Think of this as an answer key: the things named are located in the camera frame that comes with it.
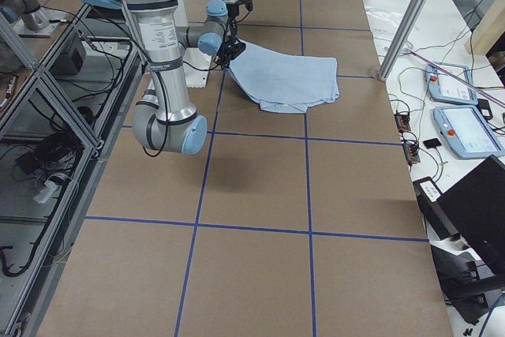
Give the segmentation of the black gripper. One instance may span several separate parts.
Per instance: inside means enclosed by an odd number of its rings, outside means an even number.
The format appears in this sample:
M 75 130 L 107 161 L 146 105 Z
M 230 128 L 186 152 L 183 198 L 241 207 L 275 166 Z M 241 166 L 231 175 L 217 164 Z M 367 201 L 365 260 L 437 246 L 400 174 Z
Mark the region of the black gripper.
M 222 44 L 217 54 L 217 65 L 229 67 L 230 63 L 245 51 L 245 43 L 239 39 L 229 39 Z
M 230 35 L 232 37 L 236 37 L 238 34 L 237 17 L 240 14 L 239 2 L 228 3 L 227 10 L 228 10 L 228 25 L 230 28 Z

